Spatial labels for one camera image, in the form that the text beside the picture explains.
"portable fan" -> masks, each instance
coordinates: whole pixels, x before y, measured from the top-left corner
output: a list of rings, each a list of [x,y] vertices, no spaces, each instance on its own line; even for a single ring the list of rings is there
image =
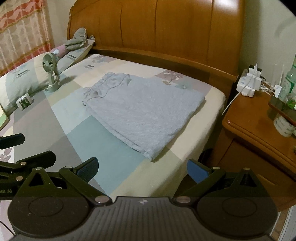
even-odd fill
[[[58,81],[54,80],[54,70],[57,67],[57,57],[53,53],[47,53],[42,60],[43,68],[49,74],[49,84],[47,90],[49,92],[55,92],[59,88]]]

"headboard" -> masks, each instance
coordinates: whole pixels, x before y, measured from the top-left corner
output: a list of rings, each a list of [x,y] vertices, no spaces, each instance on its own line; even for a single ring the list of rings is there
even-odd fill
[[[243,22],[244,0],[77,0],[67,37],[84,27],[97,53],[180,72],[228,97]]]

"curtain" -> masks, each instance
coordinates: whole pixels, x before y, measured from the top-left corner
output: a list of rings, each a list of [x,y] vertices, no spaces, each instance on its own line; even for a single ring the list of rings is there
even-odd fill
[[[46,0],[6,0],[0,5],[0,76],[51,50]]]

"mattress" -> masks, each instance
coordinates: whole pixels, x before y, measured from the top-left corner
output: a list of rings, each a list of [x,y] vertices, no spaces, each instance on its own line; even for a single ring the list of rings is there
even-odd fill
[[[91,87],[108,72],[156,76],[166,84],[202,92],[205,101],[157,158],[150,161],[108,132],[83,106],[83,88]],[[96,157],[99,171],[90,184],[113,200],[116,196],[173,196],[187,174],[186,161],[197,159],[202,153],[226,100],[215,87],[188,76],[102,55],[90,55],[68,68],[60,74],[60,81],[62,86],[56,92],[41,91],[33,97],[31,106],[13,112],[0,136],[23,133],[25,142],[0,150],[0,159],[13,163],[51,150],[57,160],[47,169],[50,172]],[[11,227],[6,214],[9,203],[1,201],[0,220]],[[8,240],[11,234],[0,227],[0,240]]]

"wooden nightstand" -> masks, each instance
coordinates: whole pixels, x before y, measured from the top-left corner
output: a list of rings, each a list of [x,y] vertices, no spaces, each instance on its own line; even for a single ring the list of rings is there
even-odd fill
[[[239,95],[233,101],[206,165],[227,172],[251,168],[281,211],[296,204],[296,138],[285,138],[275,129],[270,98],[256,91],[253,98]]]

